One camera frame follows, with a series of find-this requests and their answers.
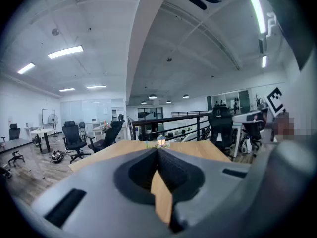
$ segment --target black table leg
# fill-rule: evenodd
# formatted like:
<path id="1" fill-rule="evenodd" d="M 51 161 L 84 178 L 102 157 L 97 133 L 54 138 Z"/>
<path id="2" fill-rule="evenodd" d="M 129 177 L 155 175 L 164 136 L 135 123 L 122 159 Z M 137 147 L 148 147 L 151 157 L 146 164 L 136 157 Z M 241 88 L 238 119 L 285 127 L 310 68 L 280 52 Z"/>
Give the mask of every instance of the black table leg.
<path id="1" fill-rule="evenodd" d="M 39 144 L 39 148 L 40 148 L 40 151 L 42 152 L 42 148 L 41 148 L 41 139 L 39 137 L 38 134 L 36 134 L 36 137 L 37 137 L 37 141 L 38 141 L 38 144 Z"/>
<path id="2" fill-rule="evenodd" d="M 45 138 L 45 143 L 46 143 L 46 149 L 44 149 L 42 151 L 42 153 L 49 153 L 52 151 L 52 149 L 50 148 L 50 144 L 49 144 L 49 139 L 48 139 L 48 134 L 44 133 L 44 138 Z"/>

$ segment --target black slot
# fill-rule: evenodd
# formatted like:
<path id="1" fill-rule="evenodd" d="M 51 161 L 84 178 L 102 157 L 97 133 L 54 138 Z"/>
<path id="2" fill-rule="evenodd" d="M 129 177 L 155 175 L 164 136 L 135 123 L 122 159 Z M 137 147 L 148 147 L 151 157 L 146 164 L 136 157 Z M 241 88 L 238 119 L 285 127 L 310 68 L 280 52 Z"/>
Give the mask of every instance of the black slot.
<path id="1" fill-rule="evenodd" d="M 46 214 L 45 219 L 60 228 L 85 195 L 86 192 L 83 190 L 72 189 L 48 214 Z"/>
<path id="2" fill-rule="evenodd" d="M 239 177 L 239 178 L 244 178 L 247 175 L 246 172 L 241 172 L 241 171 L 236 171 L 236 170 L 231 170 L 231 169 L 224 169 L 222 172 L 224 174 L 234 176 L 234 177 Z"/>

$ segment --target railing post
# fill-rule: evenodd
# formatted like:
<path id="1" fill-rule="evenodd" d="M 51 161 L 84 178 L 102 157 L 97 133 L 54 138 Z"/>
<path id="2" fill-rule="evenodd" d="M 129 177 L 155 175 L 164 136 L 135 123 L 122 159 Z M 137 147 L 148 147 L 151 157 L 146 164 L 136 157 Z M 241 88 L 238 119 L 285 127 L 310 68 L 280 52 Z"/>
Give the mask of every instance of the railing post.
<path id="1" fill-rule="evenodd" d="M 135 126 L 132 126 L 133 128 L 133 140 L 137 140 L 137 136 L 135 134 Z"/>
<path id="2" fill-rule="evenodd" d="M 141 125 L 142 141 L 145 141 L 145 125 Z"/>
<path id="3" fill-rule="evenodd" d="M 199 124 L 199 122 L 200 122 L 200 119 L 199 119 L 199 117 L 197 117 L 197 141 L 199 141 L 199 132 L 200 132 L 200 124 Z"/>

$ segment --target small lamp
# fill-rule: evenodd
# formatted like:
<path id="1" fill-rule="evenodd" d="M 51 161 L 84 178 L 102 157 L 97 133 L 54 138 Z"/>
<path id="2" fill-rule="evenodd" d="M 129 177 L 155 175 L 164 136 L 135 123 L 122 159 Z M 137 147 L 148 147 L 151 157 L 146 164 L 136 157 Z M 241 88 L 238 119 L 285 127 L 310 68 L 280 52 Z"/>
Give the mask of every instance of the small lamp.
<path id="1" fill-rule="evenodd" d="M 160 135 L 160 136 L 157 138 L 157 140 L 158 140 L 158 145 L 159 145 L 160 147 L 162 147 L 162 146 L 165 144 L 166 137 L 163 137 L 162 135 Z"/>

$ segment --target dark sleeve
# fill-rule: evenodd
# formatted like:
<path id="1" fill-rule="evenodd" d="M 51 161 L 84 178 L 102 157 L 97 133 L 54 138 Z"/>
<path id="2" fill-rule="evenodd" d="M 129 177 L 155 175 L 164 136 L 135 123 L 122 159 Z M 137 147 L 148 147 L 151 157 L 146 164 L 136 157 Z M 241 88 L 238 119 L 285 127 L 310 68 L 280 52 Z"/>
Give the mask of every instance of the dark sleeve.
<path id="1" fill-rule="evenodd" d="M 296 0 L 267 0 L 273 8 L 282 33 L 294 52 L 300 70 L 312 51 L 314 36 Z"/>

